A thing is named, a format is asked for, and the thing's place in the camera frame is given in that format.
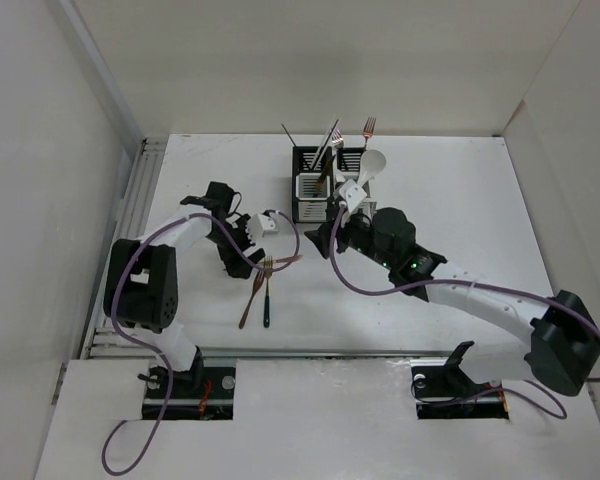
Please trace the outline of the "brown wooden fork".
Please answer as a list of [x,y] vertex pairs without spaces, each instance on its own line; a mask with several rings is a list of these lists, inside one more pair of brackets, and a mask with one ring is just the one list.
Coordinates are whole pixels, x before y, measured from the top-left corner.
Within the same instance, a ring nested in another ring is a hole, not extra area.
[[246,322],[248,320],[248,316],[249,316],[249,312],[250,312],[252,303],[253,303],[257,293],[261,289],[262,285],[264,284],[264,280],[265,280],[265,273],[263,271],[259,271],[253,280],[249,300],[245,306],[245,309],[242,313],[241,319],[238,324],[239,329],[243,329],[245,327]]

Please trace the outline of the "copper rose-gold fork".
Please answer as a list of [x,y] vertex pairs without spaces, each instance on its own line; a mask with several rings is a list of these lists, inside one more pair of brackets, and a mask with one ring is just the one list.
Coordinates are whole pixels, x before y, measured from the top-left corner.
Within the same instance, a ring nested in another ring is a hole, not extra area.
[[363,133],[362,133],[363,138],[364,138],[364,146],[363,146],[364,150],[367,150],[369,140],[374,135],[376,121],[377,121],[377,119],[375,117],[369,116],[365,122],[365,125],[363,127]]

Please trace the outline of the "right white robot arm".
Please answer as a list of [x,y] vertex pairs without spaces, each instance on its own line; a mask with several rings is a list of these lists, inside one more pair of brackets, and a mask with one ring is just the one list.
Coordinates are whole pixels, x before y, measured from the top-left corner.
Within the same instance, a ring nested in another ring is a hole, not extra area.
[[600,357],[600,331],[583,301],[562,290],[542,297],[488,285],[444,256],[419,245],[416,228],[395,208],[372,218],[342,219],[338,208],[306,232],[321,256],[333,261],[353,249],[388,271],[392,292],[450,307],[498,327],[511,344],[460,342],[446,360],[421,360],[413,383],[425,397],[462,397],[495,380],[537,381],[563,396],[578,395]]

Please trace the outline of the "silver steel fork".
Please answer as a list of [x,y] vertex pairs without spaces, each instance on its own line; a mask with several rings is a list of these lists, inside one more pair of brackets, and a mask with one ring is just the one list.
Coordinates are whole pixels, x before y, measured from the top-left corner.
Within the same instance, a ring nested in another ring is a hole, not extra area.
[[333,131],[331,145],[336,150],[340,150],[344,147],[344,138],[338,128]]

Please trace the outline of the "large white ceramic spoon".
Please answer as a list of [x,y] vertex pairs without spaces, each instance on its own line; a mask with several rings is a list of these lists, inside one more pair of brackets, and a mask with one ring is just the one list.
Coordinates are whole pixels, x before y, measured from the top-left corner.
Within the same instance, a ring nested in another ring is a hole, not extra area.
[[366,150],[360,158],[359,174],[356,183],[364,187],[367,182],[381,173],[387,164],[386,156],[379,150]]

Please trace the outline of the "gold knife black handle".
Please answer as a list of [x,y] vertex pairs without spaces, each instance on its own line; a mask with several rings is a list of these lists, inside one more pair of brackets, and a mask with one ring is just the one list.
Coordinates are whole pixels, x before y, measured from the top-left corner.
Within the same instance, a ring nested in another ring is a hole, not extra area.
[[314,190],[315,197],[317,197],[318,195],[320,195],[322,193],[324,184],[325,184],[327,178],[331,174],[335,158],[336,158],[336,155],[331,153],[329,155],[328,159],[325,161],[324,166],[321,170],[320,176],[318,177],[318,179],[316,181],[315,190]]

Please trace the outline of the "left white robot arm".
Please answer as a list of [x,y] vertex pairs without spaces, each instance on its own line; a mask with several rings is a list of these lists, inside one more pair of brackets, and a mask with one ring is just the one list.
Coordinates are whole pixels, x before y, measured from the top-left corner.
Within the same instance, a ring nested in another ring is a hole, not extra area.
[[204,373],[194,365],[198,347],[176,320],[178,308],[177,256],[207,239],[217,247],[231,278],[248,279],[252,265],[264,258],[247,232],[247,218],[234,223],[231,205],[234,190],[222,184],[217,193],[188,196],[175,214],[154,233],[136,239],[119,239],[112,248],[106,278],[103,310],[115,317],[122,331],[135,334],[146,345],[158,348],[172,370],[169,384],[181,396],[197,394]]

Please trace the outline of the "black chopstick short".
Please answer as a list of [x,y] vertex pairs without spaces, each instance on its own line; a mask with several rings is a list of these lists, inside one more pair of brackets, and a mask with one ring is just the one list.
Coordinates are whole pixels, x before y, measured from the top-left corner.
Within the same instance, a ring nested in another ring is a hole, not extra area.
[[[289,132],[289,130],[287,129],[287,127],[285,126],[284,123],[281,123],[281,127],[284,130],[285,134],[287,135],[288,139],[290,140],[291,144],[293,145],[294,148],[298,148],[297,143],[295,142],[295,140],[293,139],[291,133]],[[304,160],[301,159],[301,165],[304,165]]]

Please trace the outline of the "copper rose-gold knife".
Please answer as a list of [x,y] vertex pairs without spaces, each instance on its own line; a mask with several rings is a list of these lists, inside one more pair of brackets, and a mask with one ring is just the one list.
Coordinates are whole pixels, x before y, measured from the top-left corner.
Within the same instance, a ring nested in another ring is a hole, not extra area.
[[278,259],[265,257],[258,263],[258,265],[261,267],[275,269],[279,265],[286,265],[289,263],[294,263],[294,262],[301,260],[302,258],[303,258],[302,254],[298,254],[298,255],[294,255],[294,256],[290,256],[290,257],[278,258]]

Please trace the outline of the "gold fork black handle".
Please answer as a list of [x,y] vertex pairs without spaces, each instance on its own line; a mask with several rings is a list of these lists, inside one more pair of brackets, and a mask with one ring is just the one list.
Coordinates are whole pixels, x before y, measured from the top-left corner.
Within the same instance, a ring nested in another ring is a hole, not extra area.
[[263,327],[268,329],[271,322],[271,307],[270,307],[270,278],[272,276],[273,269],[273,257],[267,256],[265,258],[265,298],[264,298],[264,310],[263,310]]

